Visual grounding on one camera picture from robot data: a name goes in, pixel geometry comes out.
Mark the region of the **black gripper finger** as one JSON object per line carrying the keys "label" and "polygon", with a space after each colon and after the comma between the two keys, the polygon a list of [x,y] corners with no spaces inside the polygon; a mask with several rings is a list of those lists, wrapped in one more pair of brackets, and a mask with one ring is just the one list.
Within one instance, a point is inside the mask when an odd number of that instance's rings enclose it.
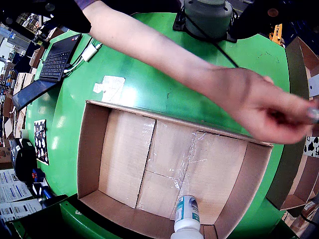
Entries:
{"label": "black gripper finger", "polygon": [[268,30],[271,25],[298,20],[319,20],[317,0],[256,0],[234,21],[231,37],[245,39]]}
{"label": "black gripper finger", "polygon": [[33,13],[51,19],[52,24],[63,25],[79,33],[90,32],[90,22],[74,0],[2,0],[0,21],[10,28],[22,13]]}

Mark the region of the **operator hand painted nails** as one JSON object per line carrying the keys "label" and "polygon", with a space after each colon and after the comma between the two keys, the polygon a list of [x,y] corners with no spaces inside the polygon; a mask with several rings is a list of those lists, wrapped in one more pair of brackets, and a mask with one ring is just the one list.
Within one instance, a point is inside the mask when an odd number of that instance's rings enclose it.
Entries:
{"label": "operator hand painted nails", "polygon": [[319,118],[317,100],[284,92],[269,77],[224,67],[214,69],[212,76],[212,101],[259,141],[297,143]]}

